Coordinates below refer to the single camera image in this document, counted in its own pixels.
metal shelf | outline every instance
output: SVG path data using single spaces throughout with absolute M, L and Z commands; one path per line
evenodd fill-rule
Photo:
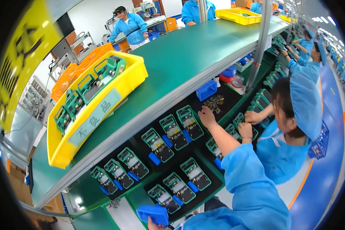
M 276 30 L 271 30 L 268 35 L 276 36 L 289 27 L 285 21 L 277 18 L 271 18 L 271 24 L 275 24 Z M 64 188 L 69 186 L 81 175 L 92 168 L 97 162 L 105 158 L 110 152 L 119 147 L 122 143 L 134 136 L 143 127 L 154 121 L 161 116 L 167 110 L 172 108 L 182 99 L 186 98 L 189 94 L 193 93 L 197 88 L 202 86 L 212 76 L 216 76 L 225 70 L 233 63 L 240 60 L 248 53 L 253 52 L 258 46 L 258 40 L 243 48 L 239 49 L 235 53 L 228 55 L 215 64 L 207 67 L 205 70 L 187 80 L 185 83 L 175 88 L 165 96 L 161 97 L 151 106 L 142 111 L 139 115 L 131 119 L 129 122 L 120 127 L 117 131 L 112 133 L 103 142 L 101 142 L 95 149 L 89 152 L 83 157 L 77 164 L 75 164 L 54 186 L 47 191 L 45 196 L 38 202 L 36 208 L 42 208 L 50 200 L 52 200 L 57 194 L 59 194 Z

orange plastic crate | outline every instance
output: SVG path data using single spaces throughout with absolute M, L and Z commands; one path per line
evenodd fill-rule
M 120 47 L 120 51 L 126 53 L 127 50 L 129 49 L 129 43 L 127 41 L 118 44 Z
M 51 98 L 56 102 L 61 98 L 61 96 L 66 92 L 69 86 L 78 77 L 74 74 L 76 68 L 78 68 L 77 64 L 70 64 L 55 83 L 53 89 L 51 90 Z
M 170 32 L 178 29 L 178 25 L 176 24 L 175 18 L 166 18 L 166 19 L 167 19 L 167 21 L 166 21 L 167 28 L 169 28 Z
M 247 1 L 245 6 L 250 9 L 252 7 L 252 4 L 253 2 Z
M 109 51 L 114 51 L 114 47 L 111 43 L 97 47 L 79 64 L 78 68 L 74 71 L 74 74 L 79 77 L 88 68 L 88 66 L 92 65 Z

white wall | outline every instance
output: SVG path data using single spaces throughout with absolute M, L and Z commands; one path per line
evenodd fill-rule
M 83 0 L 70 9 L 68 15 L 76 34 L 90 32 L 98 44 L 102 36 L 108 33 L 104 26 L 106 21 L 113 17 L 113 11 L 119 6 L 124 6 L 128 12 L 133 11 L 132 0 Z
M 33 72 L 32 77 L 38 82 L 39 85 L 43 86 L 43 90 L 45 90 L 46 84 L 46 92 L 49 92 L 51 94 L 51 90 L 55 85 L 55 82 L 50 78 L 49 79 L 49 73 L 50 69 L 48 66 L 50 65 L 51 61 L 53 60 L 53 57 L 51 54 L 47 55 L 47 57 L 37 66 L 36 70 Z M 55 73 L 53 73 L 53 76 L 55 79 L 59 78 L 59 75 L 57 74 L 60 71 L 60 67 L 57 68 Z
M 208 0 L 208 1 L 212 2 L 215 5 L 216 10 L 231 8 L 230 0 Z
M 162 0 L 162 5 L 164 6 L 166 17 L 181 14 L 181 9 L 183 8 L 181 0 Z

blue hairnet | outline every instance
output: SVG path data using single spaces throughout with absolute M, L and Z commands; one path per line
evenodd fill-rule
M 310 38 L 314 38 L 314 34 L 313 34 L 313 32 L 310 30 L 310 29 L 307 29 L 308 30 L 308 32 L 309 32 L 309 35 L 310 35 Z
M 295 72 L 290 78 L 290 97 L 297 126 L 312 141 L 317 140 L 322 126 L 322 105 L 316 84 L 306 73 Z
M 317 42 L 317 45 L 318 45 L 319 53 L 321 54 L 322 65 L 326 66 L 326 61 L 327 61 L 326 50 L 325 50 L 325 48 L 324 48 L 324 46 L 322 45 L 321 42 Z

blue plastic tray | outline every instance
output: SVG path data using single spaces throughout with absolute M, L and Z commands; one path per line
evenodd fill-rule
M 160 37 L 160 33 L 156 33 L 156 32 L 148 32 L 148 38 L 150 39 L 150 41 L 159 38 Z
M 141 205 L 135 211 L 138 218 L 143 222 L 148 223 L 148 217 L 151 217 L 155 224 L 162 224 L 164 226 L 169 224 L 169 216 L 165 207 Z
M 226 76 L 228 78 L 235 76 L 236 73 L 237 73 L 236 66 L 230 66 L 229 68 L 221 72 L 223 76 Z
M 199 98 L 199 101 L 203 101 L 216 92 L 217 82 L 214 80 L 209 80 L 206 84 L 202 85 L 196 90 L 196 95 Z

